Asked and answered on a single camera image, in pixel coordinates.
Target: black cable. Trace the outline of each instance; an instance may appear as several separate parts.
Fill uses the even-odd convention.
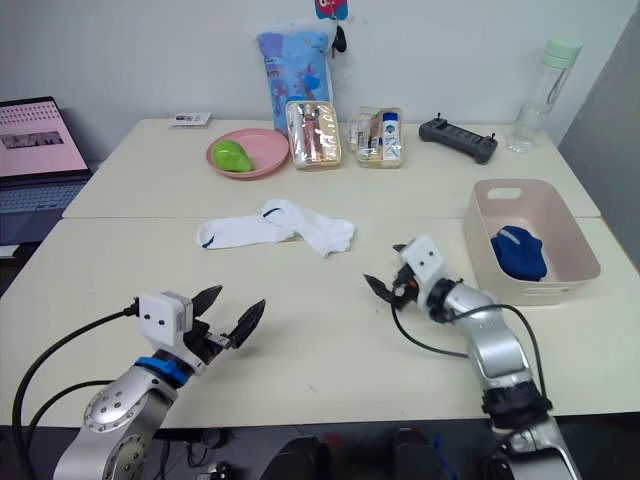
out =
[[[456,320],[460,320],[461,318],[465,318],[465,317],[470,317],[472,315],[475,315],[476,313],[480,313],[480,312],[486,312],[488,310],[509,310],[513,313],[515,313],[518,318],[522,321],[522,324],[524,325],[524,328],[527,329],[527,333],[529,334],[529,337],[531,338],[531,343],[533,345],[533,352],[535,354],[536,357],[536,366],[538,369],[538,380],[540,382],[540,393],[542,393],[543,397],[547,397],[547,387],[544,381],[544,374],[542,373],[542,356],[540,355],[540,348],[538,347],[538,340],[536,339],[535,334],[533,333],[533,329],[531,328],[531,325],[529,324],[529,322],[527,321],[526,317],[522,314],[522,312],[520,310],[518,310],[516,307],[514,307],[513,305],[506,305],[503,303],[496,303],[496,304],[492,304],[492,305],[484,305],[482,307],[478,307],[478,308],[474,308],[472,310],[469,310],[467,312],[461,313],[459,315],[456,315],[455,317],[451,318],[449,321],[451,322],[455,322]]]
[[[195,461],[193,459],[193,443],[187,444],[187,465],[189,468],[199,468],[204,467],[207,463],[205,460],[207,459],[207,455],[209,454],[209,449],[207,447],[204,448],[204,452],[202,452],[202,456],[200,460]]]
[[[22,380],[20,381],[20,385],[18,385],[18,390],[16,391],[16,395],[13,399],[13,409],[11,412],[11,433],[13,436],[13,442],[16,446],[16,452],[18,454],[18,460],[20,463],[20,468],[22,470],[22,474],[27,480],[36,480],[36,475],[33,470],[33,466],[29,461],[29,456],[27,454],[26,444],[24,439],[22,438],[22,405],[24,403],[24,397],[27,393],[27,388],[29,387],[29,383],[31,379],[35,375],[38,368],[42,366],[42,364],[57,350],[61,347],[69,343],[74,338],[82,335],[83,333],[88,332],[96,327],[99,327],[107,322],[115,320],[116,318],[136,315],[138,312],[137,302],[131,305],[128,308],[125,308],[121,312],[113,313],[107,317],[101,318],[100,320],[96,320],[95,322],[89,323],[78,330],[71,332],[66,337],[58,340],[52,346],[50,346],[42,355],[40,355],[35,362],[29,367],[27,373],[24,374]]]
[[[27,430],[27,440],[26,440],[27,453],[31,449],[31,442],[33,440],[33,434],[36,431],[36,427],[38,426],[38,422],[44,416],[44,414],[47,413],[47,410],[49,410],[49,408],[51,408],[51,406],[54,403],[56,403],[58,400],[60,400],[65,395],[68,395],[71,392],[75,392],[76,390],[80,390],[81,388],[94,387],[94,386],[98,386],[98,385],[109,385],[112,382],[113,382],[113,380],[93,380],[91,382],[77,383],[76,385],[72,385],[72,386],[67,387],[64,390],[56,393],[53,397],[51,397],[49,400],[47,400],[45,402],[45,404],[42,405],[42,407],[40,407],[40,409],[33,416],[33,419],[31,420],[31,423],[29,423],[29,428]]]
[[[165,480],[167,475],[167,463],[169,462],[169,454],[171,453],[171,440],[165,440],[162,444],[162,453],[160,454],[160,471],[153,477],[153,480]]]
[[[391,304],[391,315],[393,315],[393,321],[395,322],[396,327],[398,327],[398,330],[400,330],[400,333],[404,335],[404,337],[414,345],[417,345],[420,348],[424,348],[425,350],[429,350],[430,352],[433,352],[433,353],[439,353],[441,355],[449,355],[450,357],[457,357],[457,358],[469,358],[469,355],[467,355],[466,353],[450,352],[449,350],[442,350],[440,348],[431,347],[413,338],[411,335],[409,335],[409,333],[407,333],[407,331],[404,328],[402,328],[402,325],[400,324],[400,320],[398,320],[398,313],[396,312],[396,307],[393,303]]]

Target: laptop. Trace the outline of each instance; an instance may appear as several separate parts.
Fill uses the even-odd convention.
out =
[[[0,245],[44,240],[90,177],[52,97],[0,102]]]

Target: game controller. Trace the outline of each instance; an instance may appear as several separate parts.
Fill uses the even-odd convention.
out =
[[[433,120],[420,125],[418,133],[423,141],[438,142],[455,148],[471,155],[476,163],[481,165],[489,161],[498,146],[495,133],[490,137],[481,137],[473,132],[451,125],[444,118],[440,118],[440,113]]]

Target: small bottle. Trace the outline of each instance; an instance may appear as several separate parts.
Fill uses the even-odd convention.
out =
[[[539,78],[520,109],[513,132],[507,140],[507,148],[526,153],[535,146],[536,136],[556,103],[580,50],[580,42],[549,40],[542,57]]]
[[[382,114],[382,161],[399,162],[402,151],[400,143],[400,123],[398,114]]]

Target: water bottle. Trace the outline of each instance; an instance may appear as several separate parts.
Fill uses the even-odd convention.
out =
[[[507,148],[526,153],[535,146],[544,119],[556,103],[580,50],[580,42],[549,40],[542,57],[539,78],[520,109],[513,132],[507,139]]]

